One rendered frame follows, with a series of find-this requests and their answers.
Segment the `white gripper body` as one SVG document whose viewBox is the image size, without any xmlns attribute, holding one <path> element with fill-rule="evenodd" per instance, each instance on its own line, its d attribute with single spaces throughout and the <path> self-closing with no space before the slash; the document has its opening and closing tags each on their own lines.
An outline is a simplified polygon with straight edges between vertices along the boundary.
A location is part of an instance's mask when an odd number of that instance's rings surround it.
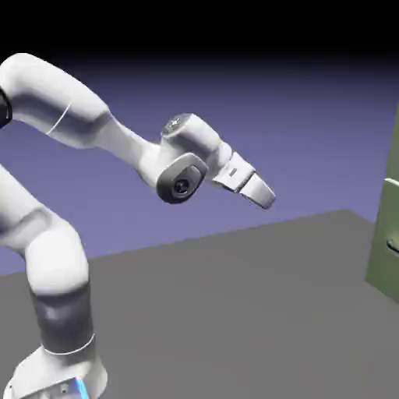
<svg viewBox="0 0 399 399">
<path fill-rule="evenodd" d="M 274 191 L 257 173 L 252 174 L 239 193 L 263 209 L 270 208 L 276 199 Z"/>
</svg>

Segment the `green cabinet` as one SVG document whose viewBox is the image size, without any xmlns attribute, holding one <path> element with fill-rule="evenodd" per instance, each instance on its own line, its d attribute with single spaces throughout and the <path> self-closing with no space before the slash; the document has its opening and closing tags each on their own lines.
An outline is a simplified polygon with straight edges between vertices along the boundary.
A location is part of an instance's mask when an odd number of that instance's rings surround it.
<svg viewBox="0 0 399 399">
<path fill-rule="evenodd" d="M 399 106 L 365 280 L 399 304 Z"/>
</svg>

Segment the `green drawer front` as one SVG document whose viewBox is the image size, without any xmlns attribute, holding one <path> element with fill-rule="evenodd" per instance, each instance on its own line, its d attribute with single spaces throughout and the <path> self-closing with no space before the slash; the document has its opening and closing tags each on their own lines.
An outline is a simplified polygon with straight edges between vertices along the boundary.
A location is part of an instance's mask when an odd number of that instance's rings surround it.
<svg viewBox="0 0 399 399">
<path fill-rule="evenodd" d="M 399 304 L 399 255 L 387 248 L 388 239 L 399 244 L 399 215 L 381 213 L 376 224 L 365 279 Z"/>
<path fill-rule="evenodd" d="M 399 181 L 399 105 L 395 115 L 384 178 L 394 178 Z M 388 211 L 399 212 L 399 188 L 393 185 L 385 185 L 383 179 L 378 214 Z"/>
</svg>

